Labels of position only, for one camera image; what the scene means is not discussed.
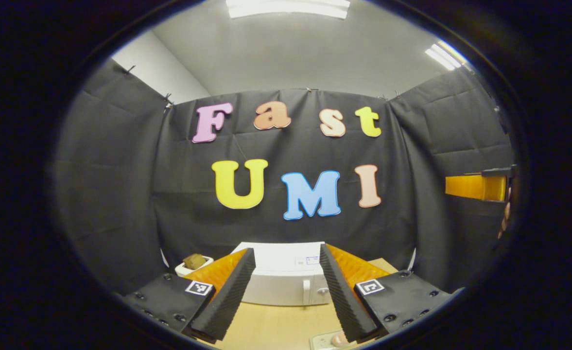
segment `foam letter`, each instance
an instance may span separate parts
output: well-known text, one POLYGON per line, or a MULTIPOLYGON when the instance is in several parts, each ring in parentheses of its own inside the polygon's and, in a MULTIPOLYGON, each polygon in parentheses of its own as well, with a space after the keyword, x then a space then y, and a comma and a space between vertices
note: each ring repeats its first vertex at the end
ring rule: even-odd
POLYGON ((370 107, 357 109, 355 115, 357 115, 362 122, 364 134, 373 138, 381 135, 381 129, 374 126, 374 121, 379 119, 379 115, 374 113, 370 107))
POLYGON ((258 130, 273 128, 285 128, 290 125, 292 119, 288 118, 286 104, 279 101, 266 102, 255 109, 259 115, 255 117, 253 126, 258 130))
POLYGON ((221 204, 232 209, 249 209, 257 206, 264 197, 264 168, 268 162, 264 159, 250 159, 245 162, 251 176, 251 190, 248 195, 234 192, 234 171, 239 164, 234 161, 218 161, 212 165, 215 172, 215 190, 221 204))
POLYGON ((320 114, 321 131, 328 137, 341 137, 346 133, 346 126, 341 122, 344 117, 337 109, 323 109, 320 114))
POLYGON ((223 112, 230 114, 232 110, 233 106, 230 102, 198 108, 197 133, 195 133, 192 141, 194 143, 214 141, 217 135, 212 132, 212 126, 214 125, 215 130, 221 130, 225 118, 223 112))
POLYGON ((379 170, 375 165, 360 165, 355 168, 362 182, 362 198, 359 201, 361 208, 370 208, 381 204, 381 197, 377 195, 377 181, 374 173, 379 170))
POLYGON ((312 191, 302 173, 284 174, 281 181, 288 188, 288 211, 284 213, 284 219, 298 220, 303 217, 303 212, 299 210, 299 202, 308 213, 308 217, 314 215, 318 202, 321 202, 318 215, 338 215, 342 211, 337 206, 337 180, 339 178, 340 173, 337 171, 323 171, 312 191))

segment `table surface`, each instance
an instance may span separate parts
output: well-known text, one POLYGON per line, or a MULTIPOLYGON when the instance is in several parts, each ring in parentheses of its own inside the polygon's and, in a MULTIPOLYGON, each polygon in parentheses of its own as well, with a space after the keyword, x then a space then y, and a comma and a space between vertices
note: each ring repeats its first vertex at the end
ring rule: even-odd
MULTIPOLYGON (((397 272, 385 259, 370 263, 389 273, 397 272)), ((212 346, 223 350, 309 350, 311 337, 341 330, 333 303, 310 306, 241 303, 223 341, 212 346)))

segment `blue letter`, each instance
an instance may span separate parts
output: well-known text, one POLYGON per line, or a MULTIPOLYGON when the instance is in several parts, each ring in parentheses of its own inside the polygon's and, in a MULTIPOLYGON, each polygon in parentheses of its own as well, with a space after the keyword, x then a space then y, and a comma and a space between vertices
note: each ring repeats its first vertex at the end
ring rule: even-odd
POLYGON ((284 174, 281 181, 288 188, 288 211, 284 213, 284 219, 298 220, 303 217, 303 212, 299 210, 299 202, 303 204, 308 217, 314 215, 318 202, 321 202, 318 215, 338 215, 342 211, 337 206, 336 186, 339 178, 340 173, 337 171, 323 171, 318 177, 314 191, 312 191, 302 173, 284 174))

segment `white wall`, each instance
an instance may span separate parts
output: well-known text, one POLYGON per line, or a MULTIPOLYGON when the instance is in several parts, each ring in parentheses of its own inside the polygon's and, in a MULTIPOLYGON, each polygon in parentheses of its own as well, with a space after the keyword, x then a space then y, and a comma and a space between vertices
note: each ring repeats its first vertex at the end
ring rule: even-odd
POLYGON ((161 95, 170 93, 174 104, 210 96, 152 31, 135 38, 112 58, 124 69, 136 66, 131 73, 161 95))

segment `electrical outlet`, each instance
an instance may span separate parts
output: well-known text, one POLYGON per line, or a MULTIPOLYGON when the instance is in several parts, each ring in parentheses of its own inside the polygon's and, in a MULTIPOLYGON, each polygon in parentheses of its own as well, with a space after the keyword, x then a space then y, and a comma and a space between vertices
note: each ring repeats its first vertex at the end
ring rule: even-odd
MULTIPOLYGON (((310 348, 311 350, 338 350, 338 349, 344 349, 345 347, 342 348, 337 348, 334 346, 334 344, 331 343, 331 339, 333 337, 335 337, 337 334, 340 334, 342 332, 342 330, 339 331, 335 331, 335 332, 330 332, 330 333, 324 333, 324 334, 319 334, 317 336, 313 336, 310 338, 310 348)), ((356 342, 352 342, 348 344, 348 347, 352 346, 356 344, 356 342)))

